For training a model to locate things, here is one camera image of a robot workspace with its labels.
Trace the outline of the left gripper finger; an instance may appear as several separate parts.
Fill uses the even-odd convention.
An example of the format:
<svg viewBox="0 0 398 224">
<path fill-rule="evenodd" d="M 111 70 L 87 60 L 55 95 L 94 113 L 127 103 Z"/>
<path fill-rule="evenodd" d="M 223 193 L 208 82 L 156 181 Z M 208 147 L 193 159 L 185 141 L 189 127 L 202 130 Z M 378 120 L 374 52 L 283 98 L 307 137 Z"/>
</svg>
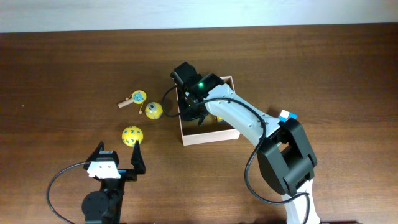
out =
<svg viewBox="0 0 398 224">
<path fill-rule="evenodd" d="M 145 174 L 146 166 L 141 155 L 140 143 L 138 140 L 134 143 L 134 149 L 131 157 L 131 164 L 133 165 L 136 174 Z"/>
<path fill-rule="evenodd" d="M 101 141 L 96 149 L 90 154 L 90 156 L 87 158 L 85 161 L 85 164 L 83 165 L 83 168 L 87 170 L 90 166 L 90 163 L 95 161 L 96 158 L 99 156 L 100 152 L 104 150 L 104 142 Z"/>
</svg>

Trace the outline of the yellow grey toy dump truck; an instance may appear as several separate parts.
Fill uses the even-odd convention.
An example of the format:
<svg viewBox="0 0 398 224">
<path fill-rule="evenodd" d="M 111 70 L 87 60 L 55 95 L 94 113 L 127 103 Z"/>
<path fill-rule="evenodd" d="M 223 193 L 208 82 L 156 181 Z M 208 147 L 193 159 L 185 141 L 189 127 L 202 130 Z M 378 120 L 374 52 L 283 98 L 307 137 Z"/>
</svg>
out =
<svg viewBox="0 0 398 224">
<path fill-rule="evenodd" d="M 216 117 L 216 121 L 220 123 L 220 122 L 223 122 L 223 121 L 224 121 L 224 119 L 223 119 L 223 118 L 221 118 L 221 117 L 219 117 L 219 116 L 217 116 L 217 117 Z"/>
</svg>

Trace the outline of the colourful two-by-two puzzle cube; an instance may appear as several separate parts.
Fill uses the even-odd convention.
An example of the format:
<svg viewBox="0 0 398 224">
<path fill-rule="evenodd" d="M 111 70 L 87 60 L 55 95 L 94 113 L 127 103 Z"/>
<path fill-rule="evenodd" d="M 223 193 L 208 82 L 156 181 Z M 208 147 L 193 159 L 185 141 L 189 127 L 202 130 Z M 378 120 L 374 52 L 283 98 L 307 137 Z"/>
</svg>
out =
<svg viewBox="0 0 398 224">
<path fill-rule="evenodd" d="M 297 115 L 286 110 L 282 110 L 279 114 L 279 120 L 286 122 L 289 119 L 297 119 Z"/>
</svg>

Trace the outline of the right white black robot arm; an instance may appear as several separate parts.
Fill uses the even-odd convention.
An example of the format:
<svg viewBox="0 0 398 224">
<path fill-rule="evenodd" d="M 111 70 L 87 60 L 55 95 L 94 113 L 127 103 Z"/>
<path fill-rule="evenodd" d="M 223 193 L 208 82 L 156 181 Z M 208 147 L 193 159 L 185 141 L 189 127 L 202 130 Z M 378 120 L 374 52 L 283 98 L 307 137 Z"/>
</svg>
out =
<svg viewBox="0 0 398 224">
<path fill-rule="evenodd" d="M 315 211 L 312 186 L 317 158 L 297 117 L 282 111 L 270 116 L 242 99 L 219 76 L 203 77 L 188 62 L 170 74 L 178 97 L 178 116 L 184 121 L 202 123 L 207 115 L 220 117 L 239 131 L 254 146 L 244 170 L 246 187 L 261 197 L 249 183 L 249 169 L 257 159 L 262 178 L 281 195 L 287 223 L 320 223 Z"/>
</svg>

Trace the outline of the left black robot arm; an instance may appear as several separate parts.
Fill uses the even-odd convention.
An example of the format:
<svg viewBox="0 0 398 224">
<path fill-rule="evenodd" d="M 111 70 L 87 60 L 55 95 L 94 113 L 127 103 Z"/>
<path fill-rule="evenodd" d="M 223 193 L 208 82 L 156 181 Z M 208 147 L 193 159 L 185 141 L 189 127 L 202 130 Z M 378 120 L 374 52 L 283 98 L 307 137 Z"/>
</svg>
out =
<svg viewBox="0 0 398 224">
<path fill-rule="evenodd" d="M 131 164 L 132 169 L 120 169 L 117 152 L 106 151 L 104 142 L 100 142 L 87 158 L 84 169 L 88 176 L 98 180 L 101 186 L 99 190 L 87 194 L 82 201 L 81 210 L 85 216 L 85 223 L 120 222 L 125 183 L 135 182 L 138 175 L 146 173 L 139 141 L 134 143 Z"/>
</svg>

